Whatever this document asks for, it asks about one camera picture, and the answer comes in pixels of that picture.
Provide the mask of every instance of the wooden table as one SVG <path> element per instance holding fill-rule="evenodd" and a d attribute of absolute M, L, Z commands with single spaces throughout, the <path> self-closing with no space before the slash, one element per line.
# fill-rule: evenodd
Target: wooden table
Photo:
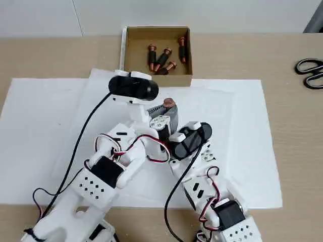
<path fill-rule="evenodd" d="M 118 68 L 120 41 L 0 40 L 0 106 L 12 77 L 86 78 L 92 67 Z M 302 58 L 323 58 L 322 43 L 320 34 L 192 36 L 195 78 L 262 79 L 284 204 L 282 209 L 252 211 L 264 242 L 323 241 L 323 90 L 306 89 L 304 77 L 293 72 Z M 1 205 L 1 240 L 18 241 L 36 216 L 33 206 Z M 175 241 L 161 209 L 114 208 L 108 219 L 121 241 Z M 170 221 L 185 241 L 192 240 L 197 230 L 192 211 L 172 210 Z"/>

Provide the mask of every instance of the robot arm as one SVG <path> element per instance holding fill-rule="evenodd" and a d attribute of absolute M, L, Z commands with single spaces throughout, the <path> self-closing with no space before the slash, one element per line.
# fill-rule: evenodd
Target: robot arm
<path fill-rule="evenodd" d="M 202 231 L 197 234 L 197 239 L 261 241 L 242 198 L 225 179 L 222 172 L 225 169 L 219 166 L 210 149 L 211 127 L 207 123 L 189 122 L 175 133 L 178 114 L 172 99 L 145 110 L 145 104 L 158 93 L 158 86 L 146 74 L 118 72 L 118 76 L 111 79 L 109 88 L 113 101 L 127 103 L 131 122 L 118 124 L 97 137 L 96 152 L 84 162 L 85 168 L 73 179 L 53 210 L 38 221 L 22 241 L 118 241 L 114 237 L 114 228 L 104 216 L 118 197 L 119 190 L 136 175 L 147 157 L 154 162 L 168 163 L 172 156 L 169 164 L 174 176 L 179 178 L 201 145 L 201 154 L 181 181 L 201 222 Z M 88 204 L 88 209 L 77 211 L 83 201 Z"/>
<path fill-rule="evenodd" d="M 172 156 L 177 158 L 170 162 L 170 166 L 177 179 L 191 163 L 192 150 L 203 145 L 191 169 L 181 180 L 185 194 L 199 216 L 201 231 L 196 240 L 261 242 L 259 230 L 242 196 L 226 179 L 225 163 L 214 156 L 210 134 L 208 124 L 189 122 L 169 138 Z"/>

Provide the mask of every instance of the cardboard box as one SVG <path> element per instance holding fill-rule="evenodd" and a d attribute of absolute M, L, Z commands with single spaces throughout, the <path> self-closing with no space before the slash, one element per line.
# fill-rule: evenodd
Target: cardboard box
<path fill-rule="evenodd" d="M 178 38 L 186 37 L 186 63 L 183 64 L 179 58 Z M 157 46 L 156 58 L 163 53 L 165 48 L 171 48 L 172 54 L 167 60 L 175 61 L 177 67 L 168 75 L 155 75 L 149 70 L 148 46 Z M 159 86 L 190 86 L 192 79 L 192 57 L 190 46 L 190 30 L 188 27 L 127 27 L 123 31 L 120 69 L 127 72 L 139 71 L 152 75 L 152 79 Z"/>

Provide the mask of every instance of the white paper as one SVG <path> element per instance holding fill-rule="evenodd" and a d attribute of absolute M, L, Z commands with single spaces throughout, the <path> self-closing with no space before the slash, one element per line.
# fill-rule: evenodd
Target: white paper
<path fill-rule="evenodd" d="M 102 78 L 106 75 L 105 72 L 95 71 L 95 73 L 99 78 L 100 75 Z M 83 96 L 82 92 L 85 91 L 83 88 L 86 82 L 87 79 L 14 79 L 12 81 L 0 117 L 0 154 L 3 167 L 0 171 L 0 182 L 8 184 L 0 188 L 2 194 L 5 194 L 0 196 L 0 203 L 33 204 L 32 191 L 40 186 L 55 191 L 65 172 L 61 169 L 59 178 L 52 176 L 59 153 L 64 151 L 64 145 L 69 144 L 70 149 L 67 149 L 70 154 L 65 163 L 67 164 L 80 131 L 76 130 L 74 137 L 66 139 L 73 133 L 69 127 L 74 122 L 77 107 L 83 107 L 88 112 L 93 108 L 92 104 L 87 105 L 79 101 Z M 281 207 L 279 177 L 261 81 L 193 80 L 192 86 L 235 93 L 228 149 L 229 172 L 232 180 L 238 184 L 250 208 Z M 102 88 L 102 95 L 107 91 Z M 90 101 L 94 102 L 98 98 L 101 97 L 91 96 Z M 108 115 L 116 109 L 116 106 L 109 109 L 103 108 L 101 112 Z M 118 116 L 118 118 L 122 119 L 119 120 L 120 122 L 124 122 L 122 117 Z M 105 118 L 99 118 L 89 125 L 105 127 L 105 122 Z M 82 140 L 81 145 L 88 148 L 92 145 L 94 137 L 89 135 Z M 154 170 L 156 165 L 155 163 L 145 164 L 142 171 L 143 179 L 153 176 L 149 171 Z M 158 166 L 158 169 L 164 169 L 163 173 L 168 176 L 160 173 L 160 177 L 154 181 L 164 177 L 165 180 L 172 180 L 175 183 L 168 167 Z M 139 187 L 143 187 L 142 183 L 146 182 L 147 180 L 141 180 Z M 136 183 L 130 183 L 129 187 L 133 188 L 131 186 L 137 189 Z M 167 190 L 170 191 L 166 186 L 161 186 L 161 189 L 165 194 Z M 36 197 L 41 204 L 48 204 L 50 200 L 42 192 L 39 192 Z M 162 207 L 165 199 L 166 197 L 147 199 L 141 195 L 122 194 L 122 198 L 116 205 L 129 206 L 131 201 L 133 207 Z M 174 201 L 178 202 L 179 207 L 188 206 L 181 190 L 177 192 Z"/>
<path fill-rule="evenodd" d="M 193 79 L 192 87 L 234 92 L 228 174 L 249 208 L 280 208 L 282 194 L 260 80 Z"/>
<path fill-rule="evenodd" d="M 51 178 L 66 130 L 88 79 L 13 79 L 0 116 L 0 203 L 33 204 Z M 37 194 L 48 204 L 50 197 Z"/>
<path fill-rule="evenodd" d="M 65 143 L 65 150 L 53 168 L 55 177 L 63 176 L 68 165 L 66 161 L 71 157 L 75 140 L 84 121 L 96 104 L 108 93 L 106 87 L 113 75 L 114 73 L 107 71 L 92 70 L 71 125 L 70 139 Z M 217 147 L 214 153 L 218 160 L 225 161 L 229 141 L 232 96 L 230 92 L 203 88 L 160 88 L 158 97 L 147 107 L 160 105 L 165 98 L 172 97 L 179 109 L 179 128 L 189 121 L 199 120 L 209 123 L 214 134 L 211 139 L 212 146 Z M 93 154 L 93 141 L 97 134 L 108 132 L 118 123 L 126 123 L 129 120 L 126 104 L 107 100 L 97 110 L 84 132 L 71 174 L 82 167 L 83 161 Z M 175 183 L 176 180 L 168 164 L 146 161 L 133 180 L 120 191 L 120 197 L 115 201 L 114 206 L 163 207 Z M 190 207 L 181 188 L 174 194 L 170 207 Z"/>

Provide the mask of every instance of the scissors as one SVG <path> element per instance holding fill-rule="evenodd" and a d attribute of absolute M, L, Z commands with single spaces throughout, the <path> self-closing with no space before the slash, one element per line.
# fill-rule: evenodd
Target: scissors
<path fill-rule="evenodd" d="M 308 69 L 301 69 L 301 65 L 304 63 L 314 63 L 315 67 L 311 67 Z M 323 60 L 307 58 L 300 60 L 295 66 L 295 72 L 299 75 L 309 74 L 312 75 L 304 79 L 304 86 L 310 89 L 323 89 L 323 85 L 314 85 L 311 82 L 315 79 L 319 79 L 323 77 Z"/>

